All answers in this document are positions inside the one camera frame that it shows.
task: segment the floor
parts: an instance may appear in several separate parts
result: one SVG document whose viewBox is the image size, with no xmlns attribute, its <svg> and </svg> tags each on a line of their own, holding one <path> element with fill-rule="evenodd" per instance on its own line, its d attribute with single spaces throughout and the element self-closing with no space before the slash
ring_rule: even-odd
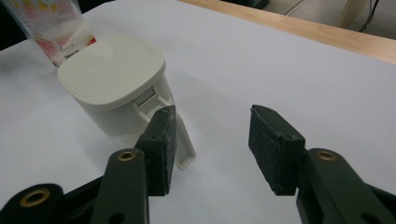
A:
<svg viewBox="0 0 396 224">
<path fill-rule="evenodd" d="M 337 26 L 346 2 L 347 0 L 270 0 L 263 10 Z M 370 5 L 367 4 L 359 17 L 347 29 L 359 31 L 366 23 L 369 12 Z M 396 39 L 395 0 L 379 0 L 373 20 L 364 33 Z"/>
</svg>

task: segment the table surface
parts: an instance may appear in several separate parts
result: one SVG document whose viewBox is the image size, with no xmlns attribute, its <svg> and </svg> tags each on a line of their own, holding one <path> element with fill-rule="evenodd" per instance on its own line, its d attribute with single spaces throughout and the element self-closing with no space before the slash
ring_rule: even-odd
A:
<svg viewBox="0 0 396 224">
<path fill-rule="evenodd" d="M 294 35 L 303 36 L 323 44 L 350 50 L 386 62 L 396 63 L 396 40 L 393 39 L 367 35 L 312 21 L 304 21 L 219 0 L 180 1 L 235 16 L 243 20 L 253 21 Z"/>
<path fill-rule="evenodd" d="M 197 152 L 169 195 L 149 198 L 151 223 L 299 222 L 295 197 L 274 195 L 248 149 L 252 105 L 396 193 L 396 64 L 174 0 L 118 0 L 84 18 L 99 41 L 135 35 L 163 50 Z M 0 127 L 0 207 L 34 184 L 84 185 L 119 149 L 28 41 L 0 51 Z"/>
</svg>

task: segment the plastic package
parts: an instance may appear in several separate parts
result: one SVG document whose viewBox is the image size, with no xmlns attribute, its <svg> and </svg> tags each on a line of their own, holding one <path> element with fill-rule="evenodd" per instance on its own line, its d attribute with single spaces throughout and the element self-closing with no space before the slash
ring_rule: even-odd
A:
<svg viewBox="0 0 396 224">
<path fill-rule="evenodd" d="M 77 0 L 1 0 L 27 38 L 59 67 L 96 40 Z"/>
</svg>

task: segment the white lid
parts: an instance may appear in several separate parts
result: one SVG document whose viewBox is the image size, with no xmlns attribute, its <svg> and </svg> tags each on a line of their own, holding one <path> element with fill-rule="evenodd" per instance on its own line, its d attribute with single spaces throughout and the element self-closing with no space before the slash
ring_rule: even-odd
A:
<svg viewBox="0 0 396 224">
<path fill-rule="evenodd" d="M 128 35 L 98 41 L 67 59 L 58 78 L 82 105 L 107 110 L 124 105 L 163 74 L 163 53 Z"/>
</svg>

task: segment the white container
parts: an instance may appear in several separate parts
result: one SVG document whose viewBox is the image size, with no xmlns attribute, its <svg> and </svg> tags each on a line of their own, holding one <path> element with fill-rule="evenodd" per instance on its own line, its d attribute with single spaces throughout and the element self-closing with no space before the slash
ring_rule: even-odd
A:
<svg viewBox="0 0 396 224">
<path fill-rule="evenodd" d="M 58 78 L 91 119 L 120 147 L 133 147 L 156 110 L 173 105 L 163 53 L 128 35 L 96 42 L 58 70 Z M 195 151 L 177 113 L 176 166 L 185 169 Z"/>
</svg>

